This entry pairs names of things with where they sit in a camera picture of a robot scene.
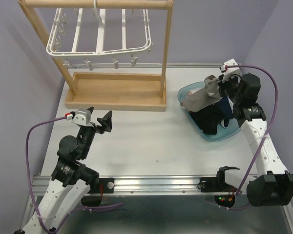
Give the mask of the navy underwear white trim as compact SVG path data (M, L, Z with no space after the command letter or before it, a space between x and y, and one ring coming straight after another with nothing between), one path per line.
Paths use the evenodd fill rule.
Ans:
M230 121L234 119L233 111L228 98L223 97L221 100L215 103L214 106L223 115L222 120L220 121L221 126L225 129L228 128Z

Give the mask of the black underwear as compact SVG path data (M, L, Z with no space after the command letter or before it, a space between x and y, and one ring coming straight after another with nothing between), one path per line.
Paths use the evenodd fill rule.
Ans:
M225 118L215 105L207 106L198 112L189 111L189 114L199 129L207 135L216 135L218 124Z

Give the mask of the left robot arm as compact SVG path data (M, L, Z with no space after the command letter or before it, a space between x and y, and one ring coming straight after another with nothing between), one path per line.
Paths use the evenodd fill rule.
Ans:
M82 160L87 158L96 134L111 132L112 111L98 118L98 123L95 124L91 122L93 110L93 107L79 109L51 120L70 121L79 127L79 131L76 136L67 135L60 140L58 161L39 204L35 201L31 180L28 180L29 194L35 211L28 223L16 233L58 233L82 197L98 189L99 173L83 164Z

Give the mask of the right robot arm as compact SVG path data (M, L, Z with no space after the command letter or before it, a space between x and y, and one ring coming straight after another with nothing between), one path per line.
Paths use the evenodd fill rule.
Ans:
M219 168L215 185L220 190L230 186L245 193L249 203L259 206L285 206L293 197L293 174L281 161L269 135L269 123L257 103L260 78L247 73L225 80L220 76L220 95L233 103L233 116L247 139L253 158L244 173L237 167Z

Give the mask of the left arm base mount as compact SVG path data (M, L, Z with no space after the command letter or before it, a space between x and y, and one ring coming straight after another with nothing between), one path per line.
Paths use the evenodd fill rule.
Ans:
M112 194L114 193L115 178L101 177L90 188L89 194Z

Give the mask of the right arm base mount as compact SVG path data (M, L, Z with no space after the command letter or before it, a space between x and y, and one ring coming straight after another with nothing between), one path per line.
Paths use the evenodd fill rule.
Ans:
M203 193L232 192L232 186L225 183L225 171L240 170L237 167L220 167L215 176L203 176L199 178L197 188Z

